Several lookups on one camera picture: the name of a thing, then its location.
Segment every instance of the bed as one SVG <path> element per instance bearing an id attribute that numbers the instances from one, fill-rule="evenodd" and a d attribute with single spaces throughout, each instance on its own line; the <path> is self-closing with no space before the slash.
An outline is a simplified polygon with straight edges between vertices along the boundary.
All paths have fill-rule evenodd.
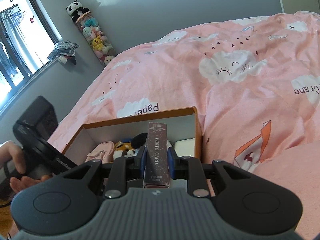
<path id="1" fill-rule="evenodd" d="M 299 11 L 174 31 L 115 57 L 49 142 L 82 124 L 196 106 L 203 162 L 224 159 L 280 184 L 304 206 L 297 232 L 320 232 L 320 15 Z"/>

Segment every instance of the windowsill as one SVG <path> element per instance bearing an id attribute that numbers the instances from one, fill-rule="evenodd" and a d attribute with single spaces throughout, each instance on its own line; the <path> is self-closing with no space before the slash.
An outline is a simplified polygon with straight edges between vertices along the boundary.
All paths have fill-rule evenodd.
<path id="1" fill-rule="evenodd" d="M 28 86 L 57 61 L 57 59 L 54 59 L 53 61 L 48 62 L 32 75 L 32 77 L 18 90 L 18 92 L 16 92 L 15 95 L 10 98 L 10 100 L 4 105 L 4 107 L 0 109 L 0 120 L 3 117 L 4 113 L 10 108 L 10 105 L 14 103 L 14 101 L 28 88 Z"/>

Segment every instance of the black camera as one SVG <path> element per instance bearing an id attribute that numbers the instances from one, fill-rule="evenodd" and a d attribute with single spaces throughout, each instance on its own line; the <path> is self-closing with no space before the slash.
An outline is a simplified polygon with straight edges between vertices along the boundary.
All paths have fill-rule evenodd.
<path id="1" fill-rule="evenodd" d="M 44 97 L 37 97 L 13 126 L 13 133 L 23 146 L 26 173 L 20 174 L 12 160 L 5 163 L 0 169 L 0 199 L 6 201 L 13 197 L 9 182 L 11 177 L 39 179 L 43 175 L 59 174 L 77 166 L 47 142 L 57 127 L 53 106 Z"/>

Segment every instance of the stuffed toy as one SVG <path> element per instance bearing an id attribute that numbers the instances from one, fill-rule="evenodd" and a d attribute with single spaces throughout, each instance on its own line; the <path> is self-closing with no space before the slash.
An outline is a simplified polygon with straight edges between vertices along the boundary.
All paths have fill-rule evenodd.
<path id="1" fill-rule="evenodd" d="M 93 41 L 96 38 L 96 35 L 94 34 L 94 32 L 92 32 L 92 33 L 84 34 L 84 37 L 87 40 L 87 42 L 90 42 L 90 41 Z"/>
<path id="2" fill-rule="evenodd" d="M 104 47 L 104 45 L 102 43 L 100 35 L 92 41 L 92 47 L 94 50 L 102 51 L 102 48 Z"/>
<path id="3" fill-rule="evenodd" d="M 83 33 L 84 36 L 87 36 L 87 35 L 91 34 L 91 32 L 92 32 L 92 29 L 90 27 L 85 27 L 82 30 L 82 33 Z"/>
<path id="4" fill-rule="evenodd" d="M 99 60 L 101 60 L 101 62 L 104 61 L 105 55 L 103 54 L 102 51 L 94 50 L 93 52 L 96 54 L 97 58 L 99 58 Z"/>
<path id="5" fill-rule="evenodd" d="M 94 27 L 94 26 L 98 26 L 99 23 L 98 23 L 98 21 L 97 21 L 95 18 L 90 18 L 90 19 L 87 19 L 87 20 L 83 23 L 83 25 L 84 25 L 85 27 Z"/>
<path id="6" fill-rule="evenodd" d="M 131 140 L 131 146 L 134 149 L 139 149 L 141 146 L 143 146 L 147 141 L 148 133 L 144 132 L 141 134 L 138 134 L 137 136 L 133 137 Z"/>
<path id="7" fill-rule="evenodd" d="M 83 8 L 82 4 L 77 0 L 75 0 L 73 3 L 70 3 L 69 6 L 66 7 L 66 10 L 68 14 L 72 16 L 73 22 L 76 22 L 84 13 L 89 12 L 89 9 Z"/>
<path id="8" fill-rule="evenodd" d="M 120 141 L 115 144 L 113 160 L 125 155 L 134 156 L 135 153 L 136 151 L 132 148 L 130 142 L 123 143 Z"/>
<path id="9" fill-rule="evenodd" d="M 111 44 L 109 44 L 108 46 L 104 46 L 102 48 L 102 52 L 107 55 L 110 49 L 112 49 Z"/>
<path id="10" fill-rule="evenodd" d="M 104 58 L 104 63 L 105 63 L 106 65 L 108 65 L 109 62 L 110 62 L 113 58 L 114 58 L 114 56 L 106 56 L 106 57 Z"/>
<path id="11" fill-rule="evenodd" d="M 103 35 L 103 32 L 100 30 L 100 26 L 93 26 L 91 28 L 91 30 L 96 36 L 99 36 L 99 35 L 102 36 Z"/>

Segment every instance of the human hand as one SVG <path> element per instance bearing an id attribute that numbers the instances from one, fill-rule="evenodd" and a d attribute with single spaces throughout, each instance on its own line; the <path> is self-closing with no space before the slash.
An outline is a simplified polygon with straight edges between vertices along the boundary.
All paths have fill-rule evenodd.
<path id="1" fill-rule="evenodd" d="M 7 141 L 0 146 L 0 164 L 13 160 L 14 166 L 21 174 L 26 172 L 26 162 L 22 149 L 13 141 Z"/>
<path id="2" fill-rule="evenodd" d="M 13 163 L 20 174 L 26 172 L 26 162 L 22 149 L 12 141 L 7 141 L 0 146 L 0 163 L 5 163 L 12 158 Z M 15 193 L 22 191 L 27 187 L 31 187 L 38 184 L 41 181 L 45 181 L 51 178 L 49 175 L 44 175 L 41 179 L 32 179 L 27 176 L 23 176 L 21 180 L 12 177 L 10 179 L 10 187 Z"/>
<path id="3" fill-rule="evenodd" d="M 18 192 L 24 190 L 27 187 L 31 187 L 33 185 L 38 184 L 39 182 L 45 181 L 50 178 L 51 176 L 49 175 L 43 175 L 41 179 L 32 179 L 30 177 L 23 176 L 20 180 L 15 177 L 12 177 L 10 179 L 10 187 L 17 194 Z"/>

